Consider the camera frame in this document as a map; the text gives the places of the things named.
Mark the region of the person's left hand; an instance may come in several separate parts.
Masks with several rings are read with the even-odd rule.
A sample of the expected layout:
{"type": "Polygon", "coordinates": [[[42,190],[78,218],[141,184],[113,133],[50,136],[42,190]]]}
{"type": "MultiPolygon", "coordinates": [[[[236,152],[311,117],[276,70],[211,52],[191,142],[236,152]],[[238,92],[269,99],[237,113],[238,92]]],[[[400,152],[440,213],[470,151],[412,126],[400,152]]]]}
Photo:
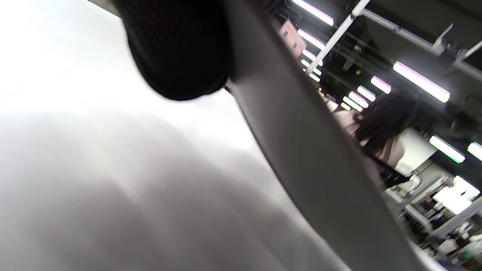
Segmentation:
{"type": "Polygon", "coordinates": [[[220,0],[114,0],[134,62],[164,98],[186,101],[221,89],[232,63],[220,0]]]}

